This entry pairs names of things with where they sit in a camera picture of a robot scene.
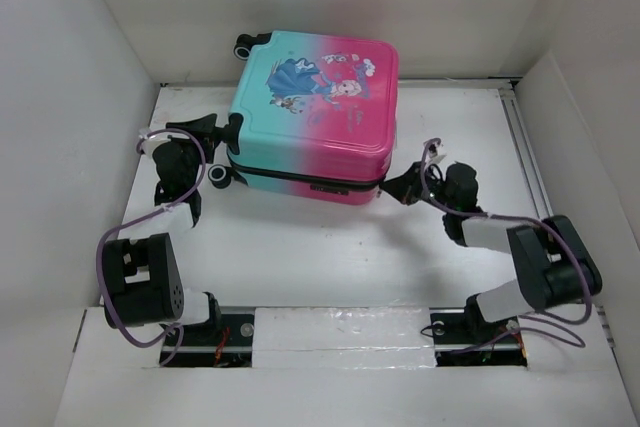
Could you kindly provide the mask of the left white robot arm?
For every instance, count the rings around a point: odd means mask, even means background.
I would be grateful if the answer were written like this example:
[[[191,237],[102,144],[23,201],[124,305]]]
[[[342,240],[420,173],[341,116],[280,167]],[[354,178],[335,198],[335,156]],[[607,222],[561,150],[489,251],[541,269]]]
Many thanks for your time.
[[[199,186],[213,161],[223,129],[214,114],[169,123],[141,136],[136,150],[158,177],[151,213],[110,229],[96,251],[96,276],[109,326],[138,348],[189,331],[201,343],[222,334],[218,301],[184,288],[172,238],[201,216]]]

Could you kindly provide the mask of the teal pink suitcase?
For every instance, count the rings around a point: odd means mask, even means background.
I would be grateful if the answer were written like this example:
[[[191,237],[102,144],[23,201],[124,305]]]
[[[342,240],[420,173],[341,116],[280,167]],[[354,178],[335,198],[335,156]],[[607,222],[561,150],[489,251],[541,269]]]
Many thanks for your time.
[[[389,170],[399,57],[389,43],[273,31],[237,37],[245,67],[228,115],[219,189],[248,187],[363,205]]]

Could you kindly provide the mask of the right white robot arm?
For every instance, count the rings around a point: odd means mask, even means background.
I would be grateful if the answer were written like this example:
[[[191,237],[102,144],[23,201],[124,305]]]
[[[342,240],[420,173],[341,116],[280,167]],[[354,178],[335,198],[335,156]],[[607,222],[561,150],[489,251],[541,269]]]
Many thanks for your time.
[[[499,327],[529,313],[556,319],[550,308],[579,300],[590,315],[602,277],[568,217],[538,220],[483,211],[476,170],[464,163],[441,171],[416,162],[381,189],[403,205],[424,201],[439,209],[444,231],[455,244],[511,257],[514,280],[466,300],[462,328],[471,339],[486,342]]]

